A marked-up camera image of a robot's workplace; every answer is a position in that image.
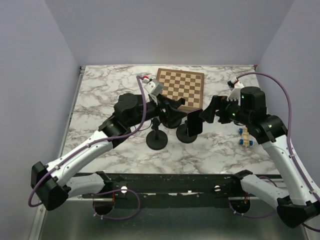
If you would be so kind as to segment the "red-edged phone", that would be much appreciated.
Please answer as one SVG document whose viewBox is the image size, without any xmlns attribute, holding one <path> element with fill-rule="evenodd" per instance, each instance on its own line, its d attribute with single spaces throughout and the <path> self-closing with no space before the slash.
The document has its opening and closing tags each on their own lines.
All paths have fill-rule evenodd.
<svg viewBox="0 0 320 240">
<path fill-rule="evenodd" d="M 203 120 L 200 118 L 200 114 L 203 112 L 201 108 L 190 111 L 187 114 L 186 129 L 189 137 L 196 136 L 203 132 Z"/>
</svg>

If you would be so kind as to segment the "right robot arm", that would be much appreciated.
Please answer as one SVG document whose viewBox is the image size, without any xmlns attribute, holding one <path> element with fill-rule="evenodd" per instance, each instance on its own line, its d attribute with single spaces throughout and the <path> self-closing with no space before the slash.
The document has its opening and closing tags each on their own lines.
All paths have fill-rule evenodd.
<svg viewBox="0 0 320 240">
<path fill-rule="evenodd" d="M 296 228 L 320 214 L 320 189 L 307 173 L 294 148 L 283 121 L 267 113 L 265 93 L 258 87 L 244 87 L 239 100 L 213 96 L 200 118 L 213 123 L 245 125 L 249 134 L 268 153 L 279 171 L 286 189 L 271 185 L 248 170 L 231 177 L 230 191 L 241 196 L 252 194 L 272 206 L 282 222 Z"/>
</svg>

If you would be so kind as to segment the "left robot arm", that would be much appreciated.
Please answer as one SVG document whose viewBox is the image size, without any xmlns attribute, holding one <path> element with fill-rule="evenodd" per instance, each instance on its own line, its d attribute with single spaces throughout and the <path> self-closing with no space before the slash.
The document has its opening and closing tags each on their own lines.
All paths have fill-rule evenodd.
<svg viewBox="0 0 320 240">
<path fill-rule="evenodd" d="M 46 210 L 60 207 L 68 198 L 97 194 L 104 198 L 111 185 L 104 173 L 76 178 L 75 175 L 100 155 L 111 151 L 134 134 L 131 127 L 142 127 L 145 121 L 158 118 L 167 127 L 176 125 L 187 114 L 179 109 L 186 100 L 170 99 L 159 94 L 149 102 L 143 94 L 125 93 L 118 97 L 113 114 L 98 130 L 66 155 L 46 164 L 37 162 L 31 168 L 32 195 L 37 195 Z"/>
</svg>

